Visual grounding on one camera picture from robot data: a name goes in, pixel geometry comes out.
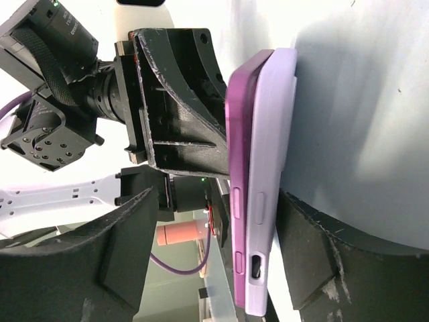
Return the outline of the lilac phone case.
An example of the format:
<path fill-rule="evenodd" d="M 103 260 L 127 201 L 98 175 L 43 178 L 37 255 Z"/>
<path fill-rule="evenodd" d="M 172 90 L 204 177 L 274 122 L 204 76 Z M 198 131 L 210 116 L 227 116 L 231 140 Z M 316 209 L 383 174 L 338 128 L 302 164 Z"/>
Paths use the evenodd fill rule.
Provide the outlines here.
<path fill-rule="evenodd" d="M 264 316 L 267 307 L 269 255 L 294 109 L 297 57 L 294 48 L 274 50 L 261 69 L 255 92 L 247 197 L 245 312 L 257 317 Z"/>

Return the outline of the purple-edged black phone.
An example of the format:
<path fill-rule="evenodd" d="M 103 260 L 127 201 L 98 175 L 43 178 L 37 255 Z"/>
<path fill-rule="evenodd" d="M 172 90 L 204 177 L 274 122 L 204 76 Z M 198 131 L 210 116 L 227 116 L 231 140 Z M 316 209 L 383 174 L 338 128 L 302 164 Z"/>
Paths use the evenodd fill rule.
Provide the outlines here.
<path fill-rule="evenodd" d="M 272 54 L 272 49 L 260 50 L 236 69 L 229 79 L 225 99 L 234 300 L 241 308 L 245 306 L 247 189 L 253 104 L 259 73 Z"/>

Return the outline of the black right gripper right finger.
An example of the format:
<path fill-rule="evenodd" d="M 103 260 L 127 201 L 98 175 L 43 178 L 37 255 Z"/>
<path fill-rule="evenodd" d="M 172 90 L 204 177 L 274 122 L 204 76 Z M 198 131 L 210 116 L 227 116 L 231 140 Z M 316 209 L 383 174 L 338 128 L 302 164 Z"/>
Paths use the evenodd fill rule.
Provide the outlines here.
<path fill-rule="evenodd" d="M 301 320 L 428 320 L 426 250 L 365 233 L 285 192 L 276 225 Z"/>

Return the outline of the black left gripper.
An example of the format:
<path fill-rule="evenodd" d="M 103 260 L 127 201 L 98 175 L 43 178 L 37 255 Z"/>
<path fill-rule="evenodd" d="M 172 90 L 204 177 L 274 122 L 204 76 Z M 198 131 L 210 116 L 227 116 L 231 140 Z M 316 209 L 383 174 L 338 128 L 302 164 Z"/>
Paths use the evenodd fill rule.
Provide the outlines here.
<path fill-rule="evenodd" d="M 87 107 L 126 126 L 133 164 L 229 177 L 227 86 L 209 30 L 142 28 L 129 37 L 115 43 L 112 62 L 99 61 L 86 79 Z"/>

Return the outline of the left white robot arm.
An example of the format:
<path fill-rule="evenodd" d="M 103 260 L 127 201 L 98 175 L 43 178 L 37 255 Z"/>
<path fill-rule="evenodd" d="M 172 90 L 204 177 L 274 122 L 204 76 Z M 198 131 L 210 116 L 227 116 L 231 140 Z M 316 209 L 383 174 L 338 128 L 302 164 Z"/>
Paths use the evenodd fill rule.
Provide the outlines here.
<path fill-rule="evenodd" d="M 59 1 L 25 1 L 1 25 L 1 68 L 27 88 L 10 103 L 14 120 L 1 149 L 55 172 L 104 139 L 97 121 L 126 127 L 132 167 L 102 179 L 1 191 L 1 239 L 91 221 L 55 210 L 119 206 L 156 187 L 159 221 L 210 204 L 228 176 L 226 85 L 210 31 L 177 28 L 163 1 L 116 3 L 111 61 Z"/>

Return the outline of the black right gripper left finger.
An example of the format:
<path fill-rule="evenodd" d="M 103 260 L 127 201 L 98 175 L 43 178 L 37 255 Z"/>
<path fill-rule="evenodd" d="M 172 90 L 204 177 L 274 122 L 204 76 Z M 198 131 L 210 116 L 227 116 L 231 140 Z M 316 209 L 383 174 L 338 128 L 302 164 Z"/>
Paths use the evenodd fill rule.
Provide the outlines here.
<path fill-rule="evenodd" d="M 138 313 L 158 215 L 148 188 L 38 245 L 1 250 L 2 321 L 131 321 Z"/>

